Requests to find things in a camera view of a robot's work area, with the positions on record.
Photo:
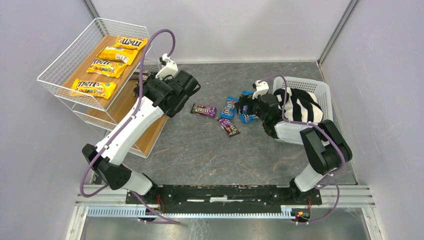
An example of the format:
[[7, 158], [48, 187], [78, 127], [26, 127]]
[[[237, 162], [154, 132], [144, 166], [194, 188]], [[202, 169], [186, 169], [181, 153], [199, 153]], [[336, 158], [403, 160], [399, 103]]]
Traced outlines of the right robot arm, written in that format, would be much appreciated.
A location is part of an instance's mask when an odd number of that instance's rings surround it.
[[[269, 93], [257, 97], [242, 94], [234, 107], [238, 113], [247, 107], [248, 115], [256, 115], [262, 121], [265, 133], [278, 139], [277, 124], [296, 123], [285, 116], [287, 103], [287, 94], [284, 94], [283, 98]], [[314, 189], [321, 188], [323, 180], [340, 171], [353, 158], [351, 148], [333, 121], [329, 119], [319, 123], [300, 121], [298, 124], [305, 126], [299, 135], [308, 165], [289, 183], [287, 197], [293, 201], [305, 199]]]

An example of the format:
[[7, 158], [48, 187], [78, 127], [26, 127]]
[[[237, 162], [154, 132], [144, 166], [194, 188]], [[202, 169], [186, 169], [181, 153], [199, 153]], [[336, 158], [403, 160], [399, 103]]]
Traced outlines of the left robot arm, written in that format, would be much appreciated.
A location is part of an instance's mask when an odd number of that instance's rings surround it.
[[146, 195], [153, 181], [123, 164], [130, 148], [144, 132], [162, 116], [174, 117], [189, 97], [201, 89], [199, 82], [188, 72], [180, 70], [165, 79], [148, 78], [142, 85], [142, 98], [119, 124], [95, 145], [87, 143], [82, 154], [91, 170], [99, 175], [111, 190], [126, 189]]

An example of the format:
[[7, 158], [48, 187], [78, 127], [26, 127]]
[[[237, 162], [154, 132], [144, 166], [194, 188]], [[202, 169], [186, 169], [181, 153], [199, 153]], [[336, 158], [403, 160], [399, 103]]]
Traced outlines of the yellow M&M bag bottom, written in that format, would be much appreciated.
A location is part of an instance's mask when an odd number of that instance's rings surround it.
[[138, 50], [106, 46], [96, 55], [96, 57], [101, 60], [116, 61], [126, 65], [131, 65], [136, 59], [138, 53]]

